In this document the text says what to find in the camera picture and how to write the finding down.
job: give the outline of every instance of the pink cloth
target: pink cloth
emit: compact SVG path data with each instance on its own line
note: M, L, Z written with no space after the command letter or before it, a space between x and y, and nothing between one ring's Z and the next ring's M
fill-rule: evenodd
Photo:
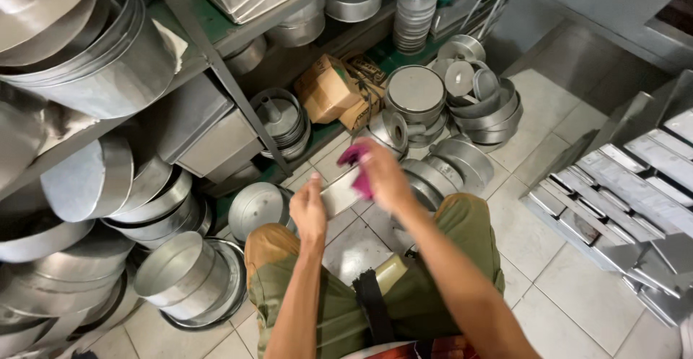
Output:
M367 201L372 201L373 200L373 190L371 190L371 182L368 180L368 174L366 171L361 167L360 164L360 159L363 155L368 153L368 146L364 144L353 144L351 147L348 147L343 153L342 156L337 160L337 165L342 167L344 164L349 164L349 165L354 165L356 163L359 163L358 165L358 176L356 177L356 180L353 182L351 185L351 188L356 190L363 199Z

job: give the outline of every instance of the hand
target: hand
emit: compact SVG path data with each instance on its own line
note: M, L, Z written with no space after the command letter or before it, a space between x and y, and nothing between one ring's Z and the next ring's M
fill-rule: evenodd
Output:
M313 172L310 180L291 198L289 215L296 223L301 237L301 245L316 245L325 248L327 213L322 204L322 178Z
M359 163L368 174L378 206L388 213L397 215L401 211L406 211L412 204L418 204L411 194L407 176L387 148L370 138L359 138L356 143L368 146L369 152Z

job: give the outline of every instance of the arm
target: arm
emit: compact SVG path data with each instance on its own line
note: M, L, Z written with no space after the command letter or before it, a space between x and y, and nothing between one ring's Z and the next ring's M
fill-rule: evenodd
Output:
M493 284L436 227L414 198L406 176L385 148L367 138L370 154L362 161L376 203L392 213L416 241L455 323L482 358L534 359L539 355L524 337Z
M320 183L319 174L313 174L291 198L289 211L299 229L301 248L265 350L265 359L315 358L320 269L327 230Z

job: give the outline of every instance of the olive green trousers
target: olive green trousers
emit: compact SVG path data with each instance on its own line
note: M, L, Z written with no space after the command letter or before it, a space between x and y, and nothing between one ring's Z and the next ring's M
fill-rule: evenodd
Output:
M438 228L470 257L502 294L505 289L489 207L471 194L449 195L435 214ZM299 254L300 240L280 224L250 233L245 245L248 297L258 310L262 359ZM383 296L399 341L461 334L424 260L417 259ZM324 267L320 276L317 357L341 358L367 348L370 331L356 293Z

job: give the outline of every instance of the brown cardboard box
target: brown cardboard box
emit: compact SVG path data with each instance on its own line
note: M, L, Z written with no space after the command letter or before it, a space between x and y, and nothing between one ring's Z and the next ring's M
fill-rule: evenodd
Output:
M359 87L361 100L359 103L344 111L340 121L349 130L358 129L368 122L385 107L385 80L387 78L375 62L360 52L350 52L342 61Z
M294 89L312 123L330 123L361 99L344 64L328 54L296 80Z

